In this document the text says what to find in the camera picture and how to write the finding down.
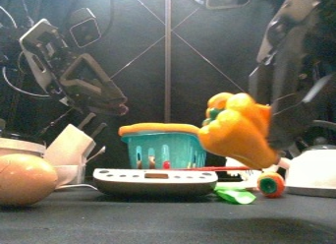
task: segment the dark table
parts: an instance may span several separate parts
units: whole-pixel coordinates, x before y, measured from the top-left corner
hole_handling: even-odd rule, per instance
[[[336,200],[285,193],[250,205],[214,194],[121,198],[90,188],[0,209],[0,243],[336,243]]]

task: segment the cable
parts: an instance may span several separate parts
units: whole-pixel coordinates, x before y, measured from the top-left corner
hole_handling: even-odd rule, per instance
[[[311,121],[311,127],[321,127],[321,128],[329,129],[331,131],[336,131],[336,123],[322,121],[322,120],[313,120]]]
[[[13,25],[13,27],[15,29],[17,28],[15,21],[14,21],[13,17],[10,16],[9,12],[2,8],[2,6],[0,6],[0,10],[3,12],[6,17],[9,18],[10,22],[11,22],[11,25]]]
[[[46,94],[35,94],[35,93],[31,93],[31,92],[27,92],[27,91],[22,91],[22,90],[19,90],[15,86],[13,86],[11,83],[9,82],[9,80],[7,80],[7,77],[6,77],[6,68],[5,68],[5,67],[2,67],[2,77],[3,77],[3,80],[5,80],[6,84],[7,84],[7,86],[9,86],[15,92],[19,92],[19,93],[22,93],[22,94],[26,94],[26,95],[29,95],[29,96],[31,96],[31,97],[37,97],[37,98],[49,98],[49,95],[46,95]]]
[[[26,14],[26,20],[27,20],[27,28],[31,28],[34,25],[34,21],[31,20],[30,16],[29,16],[29,12],[27,12],[27,8],[26,8],[26,1],[21,0],[22,2],[22,6],[23,6],[23,10],[25,10],[25,14]]]

